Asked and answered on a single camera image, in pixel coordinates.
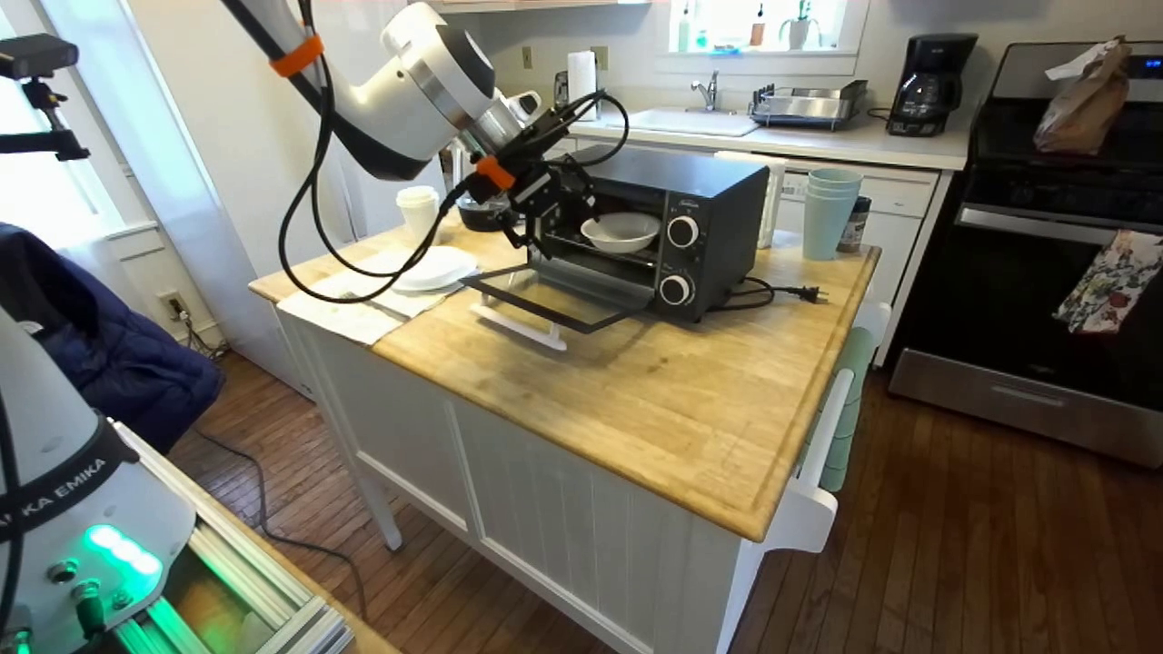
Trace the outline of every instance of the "toaster oven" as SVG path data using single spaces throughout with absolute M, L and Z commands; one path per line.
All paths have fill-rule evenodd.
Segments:
M 539 282 L 611 308 L 604 318 L 574 318 L 560 316 L 560 308 L 531 306 L 491 282 L 497 274 L 465 282 L 562 326 L 597 332 L 623 311 L 697 324 L 754 264 L 768 192 L 768 168 L 760 163 L 623 144 L 617 156 L 586 168 L 581 184 L 581 192 L 562 192 L 528 224 L 528 269 Z M 657 237 L 628 253 L 599 252 L 581 237 L 581 224 L 614 209 L 657 219 Z

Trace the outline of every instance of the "wooden countertop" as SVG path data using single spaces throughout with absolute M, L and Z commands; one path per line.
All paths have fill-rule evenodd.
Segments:
M 505 237 L 454 228 L 446 245 L 480 253 L 482 269 L 523 263 Z M 571 352 L 482 326 L 471 316 L 480 294 L 461 291 L 380 339 L 373 357 L 760 541 L 871 269 L 877 252 L 839 263 L 770 252 L 754 275 L 815 282 L 823 301 L 778 294 L 768 308 L 713 311 L 697 326 L 640 316 L 571 333 Z M 297 264 L 302 280 L 325 274 L 325 258 Z M 270 301 L 293 294 L 284 275 L 249 288 Z
M 202 486 L 196 486 L 178 465 L 169 465 L 162 455 L 156 455 L 146 438 L 136 438 L 130 427 L 116 427 L 122 442 L 130 442 L 141 455 L 141 465 L 162 479 L 175 493 L 182 493 L 196 516 L 210 516 L 216 523 L 228 523 L 241 533 L 254 533 L 244 521 L 237 521 L 226 506 L 216 506 Z M 281 562 L 293 582 L 302 582 L 307 592 L 325 597 L 312 579 L 306 579 L 288 557 L 281 557 L 264 539 L 254 533 L 249 541 L 262 549 L 273 562 Z M 348 605 L 329 599 L 329 605 L 340 615 L 340 622 L 351 633 L 348 654 L 397 654 L 365 622 L 358 622 Z

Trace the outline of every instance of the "coffee maker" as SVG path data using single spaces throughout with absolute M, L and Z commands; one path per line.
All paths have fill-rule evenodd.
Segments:
M 975 45 L 975 33 L 921 33 L 907 40 L 898 99 L 886 116 L 891 133 L 930 137 L 943 132 L 948 113 L 960 104 L 960 71 Z

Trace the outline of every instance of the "window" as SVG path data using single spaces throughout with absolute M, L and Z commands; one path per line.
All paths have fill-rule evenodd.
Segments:
M 677 0 L 677 53 L 854 53 L 868 0 Z
M 13 33 L 18 29 L 0 11 L 0 40 Z M 60 80 L 60 71 L 48 83 L 69 93 L 69 102 L 59 109 L 64 123 L 69 116 L 84 113 L 84 102 L 77 99 L 71 83 Z M 26 102 L 20 80 L 0 75 L 0 133 L 26 132 L 48 132 L 48 121 Z M 98 241 L 111 228 L 122 228 L 122 219 L 93 163 L 60 163 L 54 152 L 0 152 L 0 222 L 20 224 L 52 247 Z

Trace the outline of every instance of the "kitchen counter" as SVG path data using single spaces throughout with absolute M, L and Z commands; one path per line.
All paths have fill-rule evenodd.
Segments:
M 620 116 L 599 116 L 574 123 L 574 137 L 617 137 Z M 694 132 L 633 132 L 628 143 L 678 144 L 678 149 L 729 149 L 729 152 L 770 152 L 797 159 L 845 159 L 880 168 L 921 168 L 921 169 L 961 169 L 965 168 L 969 123 L 953 121 L 937 137 L 898 137 L 883 132 L 883 121 L 866 121 L 845 132 L 804 132 L 804 128 L 754 128 L 747 133 L 694 133 Z
M 392 241 L 363 241 L 348 258 Z M 482 269 L 520 263 L 501 237 L 454 228 L 446 245 Z M 800 479 L 797 456 L 834 400 L 832 372 L 871 269 L 877 252 L 764 252 L 754 275 L 815 282 L 823 301 L 781 294 L 697 326 L 628 316 L 566 333 L 566 352 L 480 324 L 477 291 L 373 346 L 281 318 L 387 549 L 403 533 L 386 492 L 614 649 L 703 654 L 729 648 L 764 551 L 820 551 L 828 539 L 834 496 Z M 302 280 L 325 274 L 325 258 L 297 264 Z M 284 275 L 254 291 L 293 294 Z
M 501 237 L 461 232 L 454 245 L 482 269 L 520 263 Z M 815 282 L 828 301 L 778 299 L 702 326 L 620 318 L 574 339 L 562 357 L 488 332 L 465 291 L 380 339 L 373 357 L 760 541 L 871 264 L 877 253 L 804 263 L 797 247 L 764 252 L 754 275 Z M 254 291 L 281 301 L 289 288 L 264 275 Z

